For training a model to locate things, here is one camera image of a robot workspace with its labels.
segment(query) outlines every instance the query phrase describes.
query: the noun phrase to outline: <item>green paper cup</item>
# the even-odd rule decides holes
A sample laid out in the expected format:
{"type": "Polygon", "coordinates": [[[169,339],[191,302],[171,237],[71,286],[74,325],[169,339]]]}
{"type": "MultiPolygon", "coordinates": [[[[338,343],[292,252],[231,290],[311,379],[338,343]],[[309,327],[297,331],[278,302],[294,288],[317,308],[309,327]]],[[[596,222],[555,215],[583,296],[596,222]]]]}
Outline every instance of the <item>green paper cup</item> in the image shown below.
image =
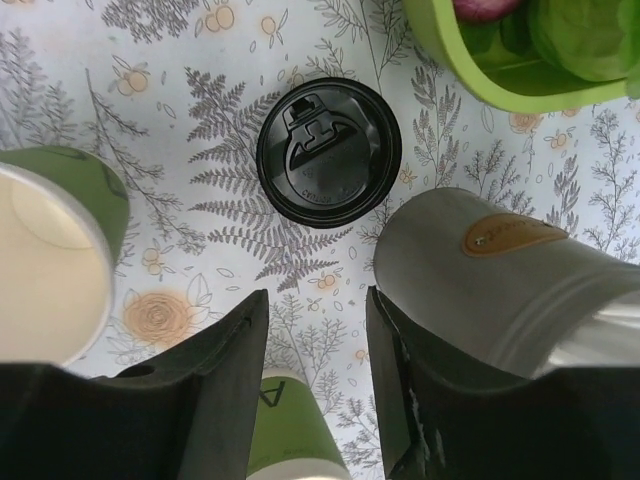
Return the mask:
{"type": "Polygon", "coordinates": [[[293,372],[262,376],[248,480],[351,480],[309,387],[293,372]]]}
{"type": "Polygon", "coordinates": [[[0,152],[0,362],[68,365],[95,342],[128,220],[124,185],[99,158],[0,152]]]}

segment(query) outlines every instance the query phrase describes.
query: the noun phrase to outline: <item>table surface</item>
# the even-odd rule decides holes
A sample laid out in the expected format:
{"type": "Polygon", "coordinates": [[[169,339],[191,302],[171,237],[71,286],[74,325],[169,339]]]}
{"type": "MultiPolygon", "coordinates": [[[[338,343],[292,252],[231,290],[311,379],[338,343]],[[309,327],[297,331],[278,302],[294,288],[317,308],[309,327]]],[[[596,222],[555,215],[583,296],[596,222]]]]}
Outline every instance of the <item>table surface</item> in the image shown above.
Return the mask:
{"type": "Polygon", "coordinates": [[[0,32],[0,147],[92,151],[131,192],[117,303],[73,370],[116,374],[268,288],[266,363],[309,382],[356,478],[382,478],[364,298],[403,201],[460,186],[637,261],[640,105],[497,111],[414,46],[397,1],[2,0],[0,32]],[[253,146],[280,95],[326,75],[381,92],[405,154],[375,212],[296,236],[253,146]]]}

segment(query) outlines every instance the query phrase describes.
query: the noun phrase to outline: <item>gray metal container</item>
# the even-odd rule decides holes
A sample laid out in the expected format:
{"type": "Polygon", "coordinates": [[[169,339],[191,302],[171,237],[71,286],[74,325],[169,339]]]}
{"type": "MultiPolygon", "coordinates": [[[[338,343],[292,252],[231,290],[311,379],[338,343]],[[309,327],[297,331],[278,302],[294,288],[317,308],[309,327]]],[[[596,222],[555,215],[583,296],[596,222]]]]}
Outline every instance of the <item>gray metal container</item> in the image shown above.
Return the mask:
{"type": "Polygon", "coordinates": [[[379,289],[460,350],[536,377],[640,364],[640,267],[456,188],[404,204],[380,235],[379,289]]]}

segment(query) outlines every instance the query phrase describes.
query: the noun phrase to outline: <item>green plastic basket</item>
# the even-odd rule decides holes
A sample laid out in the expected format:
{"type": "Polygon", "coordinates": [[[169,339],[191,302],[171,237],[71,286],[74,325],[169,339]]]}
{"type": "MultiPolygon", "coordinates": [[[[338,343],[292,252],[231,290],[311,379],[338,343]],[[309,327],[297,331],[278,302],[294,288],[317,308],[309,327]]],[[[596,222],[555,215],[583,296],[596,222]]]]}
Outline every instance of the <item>green plastic basket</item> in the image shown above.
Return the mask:
{"type": "Polygon", "coordinates": [[[553,67],[535,52],[507,51],[499,41],[471,56],[452,0],[403,0],[416,40],[452,70],[478,99],[502,110],[543,113],[582,107],[625,96],[625,81],[593,83],[553,67]]]}

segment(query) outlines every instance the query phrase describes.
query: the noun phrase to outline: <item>red onion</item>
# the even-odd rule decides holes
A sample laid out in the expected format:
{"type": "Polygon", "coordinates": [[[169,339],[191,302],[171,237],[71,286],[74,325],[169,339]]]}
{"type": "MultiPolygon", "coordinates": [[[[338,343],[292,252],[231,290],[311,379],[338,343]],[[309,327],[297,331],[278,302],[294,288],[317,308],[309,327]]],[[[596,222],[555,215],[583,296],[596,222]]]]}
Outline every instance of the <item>red onion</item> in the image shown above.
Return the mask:
{"type": "Polygon", "coordinates": [[[488,23],[512,13],[524,0],[453,0],[458,20],[467,23],[488,23]]]}

